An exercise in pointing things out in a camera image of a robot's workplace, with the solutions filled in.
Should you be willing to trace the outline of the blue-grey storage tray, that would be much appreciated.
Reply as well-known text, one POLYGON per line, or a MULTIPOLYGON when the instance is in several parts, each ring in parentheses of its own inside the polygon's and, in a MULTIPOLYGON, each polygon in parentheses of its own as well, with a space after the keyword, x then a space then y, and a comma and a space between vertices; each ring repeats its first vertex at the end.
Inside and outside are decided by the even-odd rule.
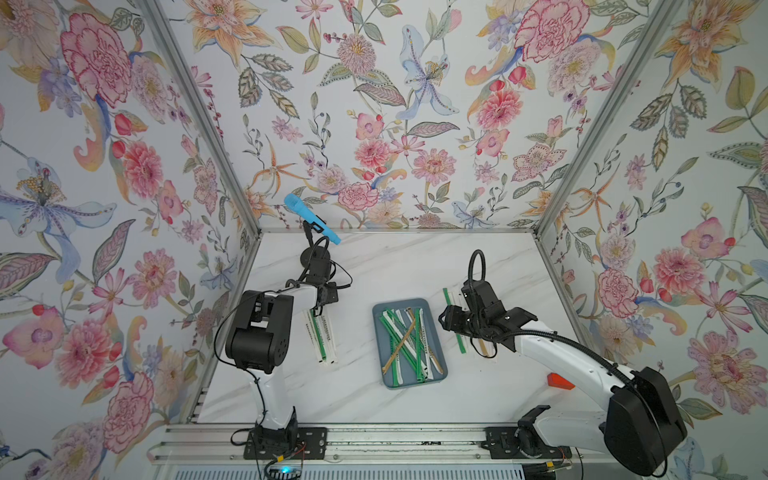
POLYGON ((380 373, 395 390, 443 381, 448 366, 429 303, 423 298, 372 308, 380 373))

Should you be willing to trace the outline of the brown paper straw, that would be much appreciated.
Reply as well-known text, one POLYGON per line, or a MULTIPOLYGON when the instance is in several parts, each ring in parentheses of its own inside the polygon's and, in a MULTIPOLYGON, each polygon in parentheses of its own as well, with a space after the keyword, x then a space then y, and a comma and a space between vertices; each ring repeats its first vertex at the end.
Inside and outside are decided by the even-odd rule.
POLYGON ((409 325, 409 328, 406 330, 406 332, 403 334, 402 338, 400 339, 399 343, 397 344, 396 348, 390 355, 389 359, 387 360, 386 364, 382 367, 381 371, 382 374, 386 374, 393 364, 394 360, 398 358, 399 352, 402 349, 402 347, 407 343, 408 339, 410 338, 414 327, 416 326, 415 320, 411 322, 409 325))

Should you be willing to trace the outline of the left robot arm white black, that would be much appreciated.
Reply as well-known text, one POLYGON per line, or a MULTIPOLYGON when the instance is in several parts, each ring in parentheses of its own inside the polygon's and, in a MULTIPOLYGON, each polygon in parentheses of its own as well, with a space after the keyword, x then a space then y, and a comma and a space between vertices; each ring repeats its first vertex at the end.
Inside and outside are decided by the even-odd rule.
POLYGON ((303 269, 278 290, 247 290, 233 311, 224 353, 228 363, 253 379, 262 414, 256 425, 268 431, 288 428, 295 407, 287 397, 281 372, 290 346, 292 324, 299 314, 321 314, 338 301, 332 279, 329 239, 320 238, 301 255, 303 269))

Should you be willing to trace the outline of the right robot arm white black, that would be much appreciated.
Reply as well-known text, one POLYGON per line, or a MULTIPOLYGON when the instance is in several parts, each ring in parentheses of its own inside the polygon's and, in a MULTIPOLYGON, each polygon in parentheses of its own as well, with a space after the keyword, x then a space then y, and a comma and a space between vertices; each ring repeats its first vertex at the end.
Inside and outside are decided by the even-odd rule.
POLYGON ((463 306, 449 305, 441 327, 471 340, 504 347, 543 365, 592 399, 594 411, 535 408, 518 426, 551 447, 610 454, 630 472, 661 477, 687 429, 665 377, 645 367, 632 370, 549 328, 533 313, 506 308, 486 281, 467 280, 463 306))

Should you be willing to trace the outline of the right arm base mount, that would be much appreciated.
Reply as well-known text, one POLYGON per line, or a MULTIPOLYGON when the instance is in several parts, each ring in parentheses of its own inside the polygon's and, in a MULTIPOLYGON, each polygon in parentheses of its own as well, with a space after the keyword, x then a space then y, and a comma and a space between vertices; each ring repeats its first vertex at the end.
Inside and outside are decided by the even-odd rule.
POLYGON ((494 460, 570 460, 569 447, 546 445, 532 428, 517 426, 487 427, 480 447, 494 460))

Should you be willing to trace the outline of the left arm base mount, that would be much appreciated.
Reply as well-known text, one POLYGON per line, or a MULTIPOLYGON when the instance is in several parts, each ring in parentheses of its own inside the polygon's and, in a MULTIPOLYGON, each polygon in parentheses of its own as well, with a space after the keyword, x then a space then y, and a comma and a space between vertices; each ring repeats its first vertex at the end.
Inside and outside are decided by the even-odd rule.
POLYGON ((323 460, 328 445, 328 429, 286 427, 272 430, 256 426, 248 433, 243 458, 267 461, 294 454, 299 460, 323 460))

